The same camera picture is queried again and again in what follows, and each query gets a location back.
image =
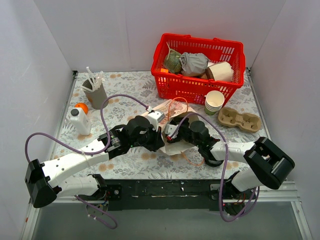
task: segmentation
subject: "red plastic basket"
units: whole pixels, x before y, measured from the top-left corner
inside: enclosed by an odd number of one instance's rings
[[[165,56],[170,48],[179,53],[203,53],[213,63],[228,62],[233,69],[232,82],[205,80],[195,77],[187,77],[181,74],[161,72]],[[218,90],[225,97],[225,105],[235,91],[244,84],[244,71],[246,59],[244,45],[238,41],[228,41],[218,38],[203,39],[190,35],[178,35],[165,33],[155,49],[151,74],[155,78],[156,87],[160,98],[173,99],[184,97],[188,103],[205,104],[208,92]]]

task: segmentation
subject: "orange ball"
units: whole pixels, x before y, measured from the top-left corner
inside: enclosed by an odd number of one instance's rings
[[[84,111],[85,114],[87,114],[89,111],[88,106],[83,102],[77,103],[74,107],[75,108],[82,108],[82,110]]]

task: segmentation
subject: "white backdrop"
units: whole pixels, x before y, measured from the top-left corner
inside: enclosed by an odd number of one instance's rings
[[[320,1],[288,0],[252,66],[272,139],[295,161],[290,175],[320,239]]]
[[[72,70],[150,70],[163,33],[244,43],[251,66],[285,0],[34,0]]]
[[[17,240],[30,199],[25,141],[54,134],[72,71],[32,0],[2,1],[0,29],[0,239]],[[51,144],[35,137],[30,158],[47,160]]]

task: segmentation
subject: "gray floor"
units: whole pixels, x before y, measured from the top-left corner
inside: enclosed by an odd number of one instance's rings
[[[52,203],[40,209],[33,240],[299,240],[290,202],[258,202],[247,216],[224,222],[206,210],[124,210],[111,212],[119,227],[110,230],[87,217],[80,203]]]

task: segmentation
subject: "patterned table surface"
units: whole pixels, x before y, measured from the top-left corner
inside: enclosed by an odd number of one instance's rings
[[[103,81],[103,86],[108,96],[119,93],[128,94],[153,107],[165,101],[165,99],[158,97],[155,79],[149,71],[106,72],[105,77],[106,80]],[[87,116],[92,123],[91,134],[88,136],[79,135],[73,125],[65,119],[59,137],[59,140],[77,149],[87,145],[105,133],[100,111],[91,107],[80,87],[85,80],[85,74],[79,73],[67,115],[70,114],[71,109],[76,103],[86,103],[89,107]],[[190,104],[190,106],[201,115],[207,116],[202,105]],[[259,115],[257,104],[246,74],[244,74],[243,87],[234,93],[226,104],[226,107],[234,108],[240,113],[247,112]],[[115,125],[126,124],[128,120],[144,112],[144,107],[125,97],[112,98],[108,106],[103,110],[104,118],[109,129]],[[228,142],[250,142],[261,136],[267,136],[263,125],[257,133],[246,133],[242,132],[238,127],[228,128],[219,125],[217,116],[218,114],[215,114],[214,116],[207,116],[207,118],[219,128]],[[206,126],[214,138],[220,138],[218,133],[209,124],[206,124]],[[57,145],[54,158],[61,157],[70,152],[69,149]],[[202,161],[202,157],[196,147],[187,150],[185,154],[188,159],[195,164]],[[220,179],[222,168],[223,165],[219,167],[210,167],[206,164],[193,166],[187,162],[181,154],[166,156],[159,151],[150,152],[143,147],[137,147],[130,149],[125,155],[86,168],[75,174],[74,177],[85,177],[88,174],[101,174],[105,179]],[[228,178],[235,171],[247,168],[248,165],[246,163],[230,160],[227,164],[225,177]]]

